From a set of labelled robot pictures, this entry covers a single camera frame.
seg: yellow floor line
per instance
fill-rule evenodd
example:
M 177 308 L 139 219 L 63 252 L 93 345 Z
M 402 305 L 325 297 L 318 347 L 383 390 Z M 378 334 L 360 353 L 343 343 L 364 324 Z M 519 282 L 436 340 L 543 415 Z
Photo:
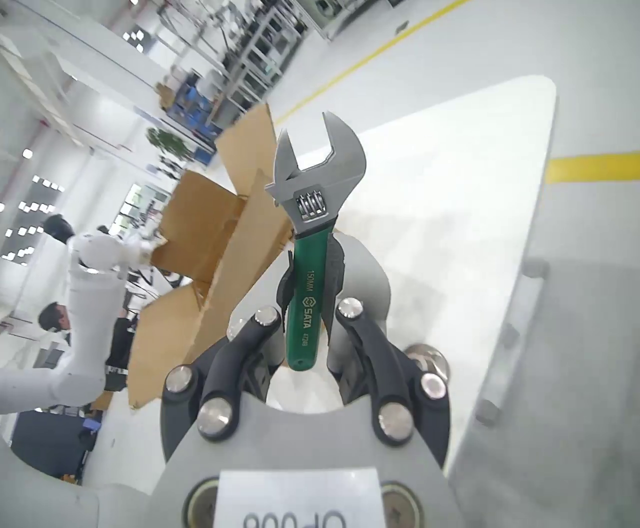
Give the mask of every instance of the yellow floor line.
M 640 180 L 640 152 L 552 159 L 547 183 L 626 182 Z
M 328 83 L 322 85 L 314 93 L 312 93 L 308 97 L 305 97 L 302 101 L 300 101 L 297 105 L 295 105 L 291 110 L 289 110 L 284 115 L 282 115 L 279 118 L 277 118 L 275 120 L 275 123 L 277 125 L 281 124 L 283 121 L 285 121 L 289 117 L 291 117 L 292 114 L 294 114 L 295 112 L 300 110 L 303 106 L 309 104 L 309 102 L 313 101 L 316 97 L 318 97 L 319 95 L 321 95 L 324 92 L 326 92 L 327 90 L 329 90 L 329 88 L 331 88 L 332 86 L 335 86 L 341 80 L 343 80 L 344 78 L 350 76 L 353 72 L 359 70 L 365 64 L 371 62 L 378 55 L 380 55 L 380 54 L 384 53 L 385 51 L 387 51 L 388 49 L 392 48 L 393 46 L 398 44 L 398 42 L 402 42 L 405 38 L 407 38 L 408 36 L 414 34 L 419 29 L 422 29 L 427 24 L 431 24 L 435 20 L 438 20 L 440 17 L 443 17 L 447 13 L 450 13 L 454 9 L 460 7 L 462 4 L 466 4 L 467 2 L 469 2 L 469 0 L 456 0 L 455 2 L 453 2 L 453 3 L 449 4 L 448 6 L 442 8 L 440 11 L 436 11 L 431 16 L 426 17 L 424 20 L 421 20 L 416 25 L 411 26 L 410 28 L 404 30 L 402 33 L 398 34 L 395 38 L 391 39 L 386 44 L 383 44 L 382 46 L 380 46 L 373 53 L 371 53 L 370 55 L 367 55 L 364 59 L 356 62 L 353 66 L 347 68 L 341 74 L 339 74 L 336 77 L 334 77 L 333 79 L 331 79 L 331 81 L 329 81 Z

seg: potted plant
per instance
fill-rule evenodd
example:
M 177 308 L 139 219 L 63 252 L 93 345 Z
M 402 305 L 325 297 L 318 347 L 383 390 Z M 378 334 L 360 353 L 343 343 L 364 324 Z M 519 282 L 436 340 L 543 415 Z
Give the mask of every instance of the potted plant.
M 180 160 L 192 160 L 193 153 L 184 144 L 182 138 L 156 128 L 147 129 L 147 139 L 154 147 L 159 148 L 165 154 L 173 154 Z

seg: adjustable wrench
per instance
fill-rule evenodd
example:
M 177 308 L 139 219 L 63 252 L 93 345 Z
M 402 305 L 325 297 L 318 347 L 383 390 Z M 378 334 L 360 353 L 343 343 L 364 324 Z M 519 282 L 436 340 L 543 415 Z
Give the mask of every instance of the adjustable wrench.
M 294 229 L 294 294 L 286 324 L 289 367 L 314 366 L 323 307 L 328 236 L 338 212 L 362 180 L 367 160 L 358 136 L 334 114 L 323 113 L 331 153 L 318 165 L 300 170 L 286 130 L 278 139 L 273 183 L 265 189 L 289 215 Z

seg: white label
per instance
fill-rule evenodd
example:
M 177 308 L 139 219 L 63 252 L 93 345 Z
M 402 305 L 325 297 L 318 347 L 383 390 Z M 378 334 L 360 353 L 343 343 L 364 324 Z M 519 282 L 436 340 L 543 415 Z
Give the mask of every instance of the white label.
M 375 468 L 223 471 L 214 528 L 385 528 Z

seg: man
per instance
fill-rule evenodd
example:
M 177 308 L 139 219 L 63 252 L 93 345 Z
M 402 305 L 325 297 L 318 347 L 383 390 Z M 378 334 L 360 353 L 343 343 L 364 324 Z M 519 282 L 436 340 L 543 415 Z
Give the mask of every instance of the man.
M 75 234 L 69 222 L 67 222 L 61 214 L 49 216 L 43 222 L 42 229 L 47 235 L 52 236 L 63 244 L 66 244 Z
M 126 369 L 129 364 L 129 355 L 131 354 L 131 344 L 133 343 L 134 333 L 130 332 L 130 328 L 134 328 L 137 319 L 132 321 L 126 318 L 127 311 L 123 308 L 120 317 L 116 320 L 113 327 L 113 340 L 111 341 L 111 353 L 105 364 L 110 367 Z M 46 306 L 38 316 L 38 323 L 43 330 L 53 330 L 54 332 L 62 332 L 70 330 L 69 318 L 67 315 L 67 307 L 58 303 L 51 303 Z M 67 335 L 67 342 L 71 344 L 70 337 Z

